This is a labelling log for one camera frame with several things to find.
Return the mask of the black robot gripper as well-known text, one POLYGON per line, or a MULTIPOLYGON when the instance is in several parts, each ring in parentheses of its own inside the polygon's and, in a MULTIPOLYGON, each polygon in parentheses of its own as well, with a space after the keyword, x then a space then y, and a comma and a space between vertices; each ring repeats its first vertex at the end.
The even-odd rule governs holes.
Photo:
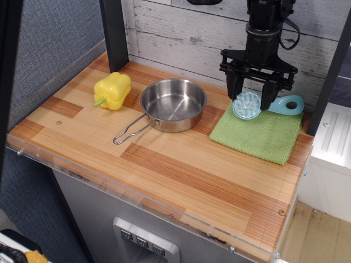
POLYGON ((291 90, 296 67, 281 60, 278 49, 281 33, 261 35, 248 33, 244 50, 223 49, 220 70, 227 76, 228 97, 235 100, 242 92, 244 80, 265 83, 262 90, 261 110, 268 110, 278 92, 291 90))

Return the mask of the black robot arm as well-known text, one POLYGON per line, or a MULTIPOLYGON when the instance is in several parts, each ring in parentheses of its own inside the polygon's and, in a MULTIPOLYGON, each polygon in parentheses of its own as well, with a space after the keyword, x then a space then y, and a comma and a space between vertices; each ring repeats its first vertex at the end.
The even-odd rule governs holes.
POLYGON ((268 110, 278 92, 291 90, 296 67, 281 60, 279 48, 285 48, 281 34, 287 23, 296 31, 298 26, 288 19, 294 1, 247 1, 249 21, 246 24, 245 50, 223 49, 220 70, 225 72, 228 97, 235 100, 246 79, 263 83, 261 110, 268 110))

